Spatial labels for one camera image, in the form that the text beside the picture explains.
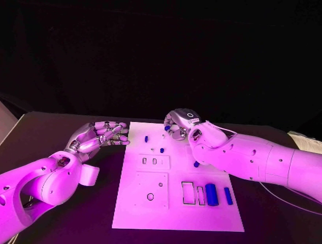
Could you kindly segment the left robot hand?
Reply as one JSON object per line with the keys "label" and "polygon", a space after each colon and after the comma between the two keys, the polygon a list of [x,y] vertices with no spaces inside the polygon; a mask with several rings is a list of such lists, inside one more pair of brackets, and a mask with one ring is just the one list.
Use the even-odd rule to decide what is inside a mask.
{"label": "left robot hand", "polygon": [[91,160],[105,146],[128,145],[127,124],[101,121],[85,124],[69,138],[65,151],[73,154],[82,163]]}

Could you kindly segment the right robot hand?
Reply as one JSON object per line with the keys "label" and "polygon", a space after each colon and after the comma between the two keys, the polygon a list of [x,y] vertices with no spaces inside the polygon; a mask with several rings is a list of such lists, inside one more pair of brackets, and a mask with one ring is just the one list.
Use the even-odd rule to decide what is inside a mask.
{"label": "right robot hand", "polygon": [[174,140],[183,141],[189,136],[191,128],[200,123],[200,115],[191,109],[178,108],[166,116],[164,130]]}

